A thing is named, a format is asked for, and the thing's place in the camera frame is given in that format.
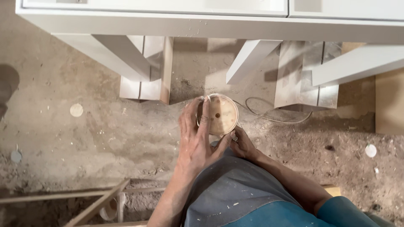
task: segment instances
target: wire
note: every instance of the wire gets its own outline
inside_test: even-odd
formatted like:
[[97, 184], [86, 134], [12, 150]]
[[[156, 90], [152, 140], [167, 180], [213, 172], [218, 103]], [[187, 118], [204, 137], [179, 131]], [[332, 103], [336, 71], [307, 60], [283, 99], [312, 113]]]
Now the wire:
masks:
[[237, 101], [235, 101], [235, 100], [233, 100], [233, 102], [239, 104], [240, 106], [242, 106], [242, 107], [245, 108], [246, 110], [250, 111], [252, 114], [256, 115], [257, 117], [262, 118], [262, 119], [265, 119], [265, 120], [273, 121], [273, 122], [280, 122], [280, 123], [287, 123], [287, 124], [302, 123], [302, 122], [304, 122], [305, 120], [307, 120], [307, 119], [311, 116], [311, 114], [312, 114], [312, 112], [310, 112], [303, 120], [299, 120], [299, 121], [283, 121], [283, 120], [275, 120], [275, 119], [272, 119], [272, 118], [266, 118], [266, 117], [263, 117], [263, 116], [260, 116], [260, 115], [256, 114], [254, 111], [252, 111], [252, 110], [249, 108], [249, 106], [248, 106], [248, 104], [247, 104], [247, 101], [248, 101], [249, 99], [258, 99], [258, 100], [261, 100], [261, 101], [264, 101], [264, 102], [267, 102], [267, 103], [268, 103], [267, 100], [262, 99], [262, 98], [258, 98], [258, 97], [249, 97], [249, 98], [247, 98], [247, 99], [245, 100], [246, 106], [243, 106], [241, 103], [239, 103], [239, 102], [237, 102]]

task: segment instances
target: wooden frame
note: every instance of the wooden frame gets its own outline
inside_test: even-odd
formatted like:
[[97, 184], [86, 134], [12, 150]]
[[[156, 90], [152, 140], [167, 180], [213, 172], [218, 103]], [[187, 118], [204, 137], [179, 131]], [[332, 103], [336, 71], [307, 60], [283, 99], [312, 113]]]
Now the wooden frame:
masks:
[[118, 185], [109, 190], [98, 190], [98, 191], [87, 191], [78, 193], [65, 193], [65, 194], [54, 194], [54, 195], [37, 195], [37, 196], [23, 196], [17, 198], [2, 198], [0, 199], [0, 204], [16, 203], [16, 202], [32, 202], [32, 201], [42, 201], [42, 200], [59, 200], [68, 198], [78, 198], [78, 197], [91, 197], [100, 196], [96, 202], [90, 205], [87, 209], [82, 211], [78, 216], [70, 220], [64, 227], [146, 227], [147, 221], [135, 221], [126, 223], [109, 223], [109, 224], [99, 224], [99, 225], [86, 225], [85, 223], [90, 220], [98, 211], [110, 202], [114, 197], [121, 197], [123, 193], [138, 193], [138, 192], [153, 192], [153, 191], [164, 191], [165, 187], [153, 187], [153, 188], [134, 188], [125, 189], [129, 184], [130, 179], [125, 179], [121, 181]]

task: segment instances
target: wooden disc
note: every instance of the wooden disc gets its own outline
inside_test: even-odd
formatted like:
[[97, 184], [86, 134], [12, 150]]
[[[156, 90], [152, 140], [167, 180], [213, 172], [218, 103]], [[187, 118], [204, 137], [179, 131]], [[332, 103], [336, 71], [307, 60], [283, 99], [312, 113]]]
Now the wooden disc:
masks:
[[213, 135], [226, 135], [231, 132], [238, 121], [238, 109], [233, 100], [225, 95], [211, 94], [210, 130]]

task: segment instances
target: concrete floor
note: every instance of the concrete floor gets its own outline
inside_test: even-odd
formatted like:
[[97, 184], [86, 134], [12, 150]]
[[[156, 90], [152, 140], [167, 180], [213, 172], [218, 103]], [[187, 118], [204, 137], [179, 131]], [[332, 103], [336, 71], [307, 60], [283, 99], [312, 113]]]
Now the concrete floor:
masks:
[[[213, 38], [175, 38], [170, 105], [120, 99], [119, 75], [16, 16], [14, 4], [0, 2], [0, 64], [19, 78], [0, 122], [3, 197], [108, 187], [124, 177], [166, 182], [178, 156], [177, 118], [189, 99], [218, 92], [241, 103], [248, 97], [274, 101], [276, 51], [239, 85], [225, 85], [244, 40]], [[272, 123], [239, 108], [240, 124], [267, 155], [321, 184], [339, 186], [364, 211], [379, 204], [379, 215], [403, 226], [404, 137], [374, 133], [374, 83], [367, 78], [341, 85], [336, 110], [315, 112], [301, 124]], [[79, 118], [69, 112], [75, 103], [84, 108]], [[250, 106], [268, 117], [304, 117], [263, 102]], [[368, 143], [378, 148], [374, 158], [364, 153]], [[18, 164], [10, 160], [16, 144], [23, 155]], [[158, 195], [141, 199], [127, 204], [128, 210], [145, 211], [130, 220], [147, 219]], [[8, 225], [13, 213], [0, 209], [0, 222]], [[5, 214], [11, 214], [8, 220]]]

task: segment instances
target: white board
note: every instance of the white board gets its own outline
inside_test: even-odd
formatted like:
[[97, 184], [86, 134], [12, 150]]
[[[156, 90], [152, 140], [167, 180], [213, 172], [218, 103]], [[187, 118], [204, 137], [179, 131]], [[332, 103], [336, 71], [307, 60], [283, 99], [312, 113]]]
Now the white board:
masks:
[[24, 8], [286, 17], [288, 0], [23, 0]]
[[396, 21], [40, 10], [18, 1], [16, 13], [49, 33], [404, 44]]
[[293, 18], [404, 20], [403, 0], [289, 0]]

